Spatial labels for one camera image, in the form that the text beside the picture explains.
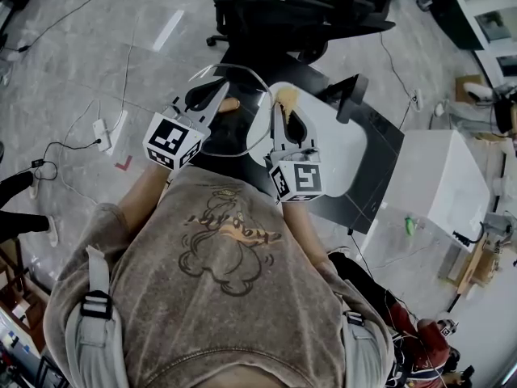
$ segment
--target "office chair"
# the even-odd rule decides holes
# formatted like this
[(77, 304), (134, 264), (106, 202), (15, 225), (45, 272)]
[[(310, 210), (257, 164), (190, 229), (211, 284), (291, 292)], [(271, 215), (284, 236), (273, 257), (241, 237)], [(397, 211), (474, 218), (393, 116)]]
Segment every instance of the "office chair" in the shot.
[(395, 26), (376, 4), (350, 0), (340, 7), (324, 2), (285, 0), (213, 0), (217, 31), (207, 45), (228, 41), (246, 51), (299, 52), (305, 64), (321, 57), (329, 40), (382, 32)]

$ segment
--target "desk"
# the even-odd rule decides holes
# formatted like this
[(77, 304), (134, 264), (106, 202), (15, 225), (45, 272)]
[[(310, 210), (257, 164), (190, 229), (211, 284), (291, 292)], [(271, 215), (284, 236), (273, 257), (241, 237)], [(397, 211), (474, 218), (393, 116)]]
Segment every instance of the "desk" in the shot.
[[(318, 94), (329, 85), (329, 79), (308, 65), (287, 54), (261, 58), (259, 53), (241, 53), (229, 48), (221, 63), (245, 65), (254, 70), (268, 86), (276, 82), (291, 82), (310, 94)], [(262, 96), (259, 86), (240, 70), (219, 70), (231, 81), (229, 94), (239, 98), (239, 111), (219, 114), (212, 122), (212, 136), (204, 148), (208, 151), (236, 154), (246, 149), (246, 135)], [(323, 196), (308, 203), (318, 216), (366, 234), (376, 216), (386, 192), (404, 135), (379, 112), (364, 104), (351, 116), (367, 134), (368, 145), (351, 188), (340, 197)], [(248, 154), (240, 158), (214, 158), (198, 154), (192, 164), (222, 175), (242, 179), (259, 191), (275, 195), (274, 187), (264, 167)]]

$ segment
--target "gray marble floor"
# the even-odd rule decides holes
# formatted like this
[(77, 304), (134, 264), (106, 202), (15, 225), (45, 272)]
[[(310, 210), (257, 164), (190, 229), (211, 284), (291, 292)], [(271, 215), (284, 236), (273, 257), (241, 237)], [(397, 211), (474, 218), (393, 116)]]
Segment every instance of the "gray marble floor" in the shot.
[[(11, 22), (7, 45), (30, 44), (47, 26), (85, 1), (31, 0)], [(420, 89), (423, 98), (422, 111), (410, 109), (402, 129), (427, 128), (436, 101), (452, 93), (456, 76), (478, 73), (477, 64), (469, 53), (455, 48), (414, 0), (394, 0), (389, 17), (397, 26), (385, 33), (385, 45), (408, 91)], [(176, 27), (159, 42), (172, 19)], [(212, 0), (94, 0), (48, 31), (28, 53), (2, 53), (14, 69), (10, 85), (0, 89), (0, 139), (6, 146), (0, 179), (28, 167), (50, 141), (62, 140), (93, 99), (99, 99), (100, 112), (93, 103), (67, 142), (93, 141), (91, 125), (98, 113), (111, 127), (122, 108), (127, 67), (124, 110), (128, 119), (115, 153), (108, 157), (95, 148), (65, 150), (62, 180), (58, 176), (52, 182), (43, 181), (37, 200), (30, 200), (24, 192), (6, 207), (56, 218), (61, 236), (57, 248), (49, 246), (44, 234), (21, 238), (27, 262), (46, 285), (52, 285), (69, 257), (94, 202), (117, 202), (143, 171), (141, 139), (152, 112), (161, 111), (178, 85), (197, 70), (221, 59), (225, 44), (209, 48), (204, 42), (214, 32)], [(358, 72), (367, 75), (367, 101), (396, 126), (401, 124), (408, 97), (380, 46), (380, 35), (334, 40), (314, 67), (334, 81)], [(47, 158), (57, 160), (59, 152), (53, 146)], [(132, 161), (126, 171), (115, 166), (126, 163), (129, 155)], [(314, 221), (329, 248), (353, 248), (346, 228), (319, 217)], [(387, 225), (368, 244), (366, 258), (374, 276), (420, 314), (437, 313), (452, 295), (450, 289), (432, 291), (443, 288), (436, 271), (448, 249), (447, 241), (438, 236), (425, 233), (409, 240), (403, 231)], [(364, 240), (361, 234), (355, 237), (359, 245)], [(413, 253), (421, 248), (427, 250)], [(433, 295), (433, 302), (428, 294)]]

